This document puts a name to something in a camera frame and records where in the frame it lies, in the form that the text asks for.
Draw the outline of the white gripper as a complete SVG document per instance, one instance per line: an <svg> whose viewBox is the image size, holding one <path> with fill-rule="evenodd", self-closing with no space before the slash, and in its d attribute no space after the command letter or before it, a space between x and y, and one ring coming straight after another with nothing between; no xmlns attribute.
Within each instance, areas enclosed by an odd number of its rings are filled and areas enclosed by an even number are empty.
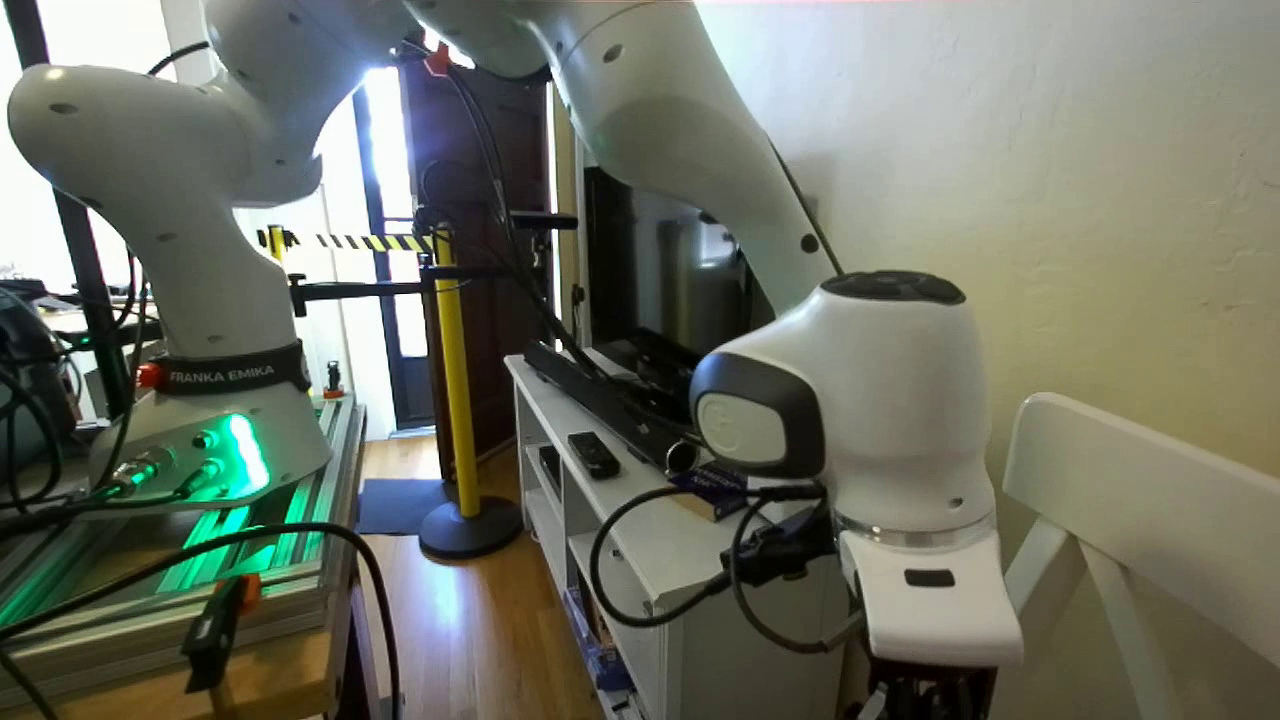
<svg viewBox="0 0 1280 720"><path fill-rule="evenodd" d="M1024 660L1024 631L1005 587L992 522L938 542L840 531L836 551L864 606L877 660L924 666L1005 666Z"/></svg>

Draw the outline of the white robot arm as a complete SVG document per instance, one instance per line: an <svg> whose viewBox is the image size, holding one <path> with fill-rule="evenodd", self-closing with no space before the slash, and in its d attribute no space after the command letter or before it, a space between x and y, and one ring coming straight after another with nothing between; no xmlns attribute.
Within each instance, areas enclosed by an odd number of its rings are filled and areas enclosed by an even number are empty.
<svg viewBox="0 0 1280 720"><path fill-rule="evenodd" d="M826 486L866 650L926 666L1024 655L964 293L836 259L686 0L202 0L202 23L221 58L202 84L35 64L8 94L20 157L155 278L167 375L136 402L143 447L245 415L291 476L323 459L283 272L235 216L312 192L331 106L433 26L496 76L554 84L592 167L637 206L598 234L605 254L655 278L655 249L693 227L740 252L770 320L704 350L686 415L717 459Z"/></svg>

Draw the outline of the metal robot base table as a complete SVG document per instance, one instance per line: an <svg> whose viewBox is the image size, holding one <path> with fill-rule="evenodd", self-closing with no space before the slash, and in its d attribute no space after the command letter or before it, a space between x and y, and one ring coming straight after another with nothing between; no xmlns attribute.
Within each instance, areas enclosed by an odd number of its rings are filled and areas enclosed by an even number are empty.
<svg viewBox="0 0 1280 720"><path fill-rule="evenodd" d="M347 582L363 409L318 409L323 473L256 504L91 517L4 549L8 660L64 716L337 716L347 662ZM216 687L187 687L187 631L211 596L250 576Z"/></svg>

